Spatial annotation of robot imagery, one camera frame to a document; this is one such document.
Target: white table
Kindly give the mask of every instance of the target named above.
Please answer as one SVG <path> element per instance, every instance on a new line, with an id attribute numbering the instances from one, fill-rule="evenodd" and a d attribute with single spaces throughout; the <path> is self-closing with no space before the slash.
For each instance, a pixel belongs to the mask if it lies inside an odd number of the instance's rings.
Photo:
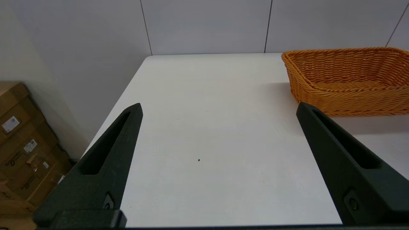
<path id="1" fill-rule="evenodd" d="M 144 61 L 90 144 L 141 103 L 121 205 L 127 227 L 341 223 L 280 55 Z M 335 121 L 409 178 L 408 116 Z"/>

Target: barcode label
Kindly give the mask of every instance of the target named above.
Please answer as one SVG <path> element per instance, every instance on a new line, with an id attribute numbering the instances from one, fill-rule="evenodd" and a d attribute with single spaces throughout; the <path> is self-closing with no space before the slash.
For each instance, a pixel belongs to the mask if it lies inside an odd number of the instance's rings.
<path id="1" fill-rule="evenodd" d="M 33 151 L 33 149 L 34 149 L 36 146 L 37 146 L 37 142 L 36 142 L 34 139 L 32 139 L 32 140 L 30 140 L 30 141 L 26 144 L 26 146 L 24 147 L 24 150 L 25 150 L 26 152 L 28 152 L 28 153 L 31 153 L 31 151 Z"/>
<path id="2" fill-rule="evenodd" d="M 43 165 L 45 166 L 46 169 L 48 169 L 49 165 L 47 164 L 47 162 L 43 162 Z"/>
<path id="3" fill-rule="evenodd" d="M 7 132 L 10 133 L 15 127 L 17 127 L 20 124 L 20 122 L 17 120 L 16 117 L 11 117 L 10 119 L 8 119 L 4 124 L 2 124 L 1 126 L 3 127 L 3 129 Z"/>

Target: white wall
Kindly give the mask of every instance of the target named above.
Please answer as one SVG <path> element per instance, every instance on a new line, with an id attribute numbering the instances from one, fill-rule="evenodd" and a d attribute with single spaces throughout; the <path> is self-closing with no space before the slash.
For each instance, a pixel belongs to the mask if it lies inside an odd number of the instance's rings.
<path id="1" fill-rule="evenodd" d="M 262 53 L 271 0 L 142 0 L 152 54 Z"/>
<path id="2" fill-rule="evenodd" d="M 22 81 L 71 158 L 82 156 L 88 141 L 24 27 L 0 0 L 0 81 Z"/>
<path id="3" fill-rule="evenodd" d="M 408 2 L 273 0 L 266 52 L 386 46 Z"/>
<path id="4" fill-rule="evenodd" d="M 91 141 L 151 54 L 138 0 L 10 0 Z"/>
<path id="5" fill-rule="evenodd" d="M 388 46 L 409 50 L 409 7 L 406 7 L 398 26 L 393 33 Z"/>

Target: screw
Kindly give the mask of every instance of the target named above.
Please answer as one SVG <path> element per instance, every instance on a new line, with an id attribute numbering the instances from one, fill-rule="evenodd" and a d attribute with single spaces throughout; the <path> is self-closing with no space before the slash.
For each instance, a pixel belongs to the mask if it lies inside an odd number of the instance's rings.
<path id="1" fill-rule="evenodd" d="M 352 210 L 357 210 L 358 202 L 354 198 L 351 198 L 349 199 L 349 206 L 352 208 Z"/>

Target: wicker basket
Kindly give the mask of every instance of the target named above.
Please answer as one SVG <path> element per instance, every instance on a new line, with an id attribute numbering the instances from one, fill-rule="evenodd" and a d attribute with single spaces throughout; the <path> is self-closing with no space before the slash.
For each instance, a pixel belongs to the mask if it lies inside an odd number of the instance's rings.
<path id="1" fill-rule="evenodd" d="M 409 113 L 409 52 L 392 47 L 282 54 L 291 93 L 329 116 Z"/>

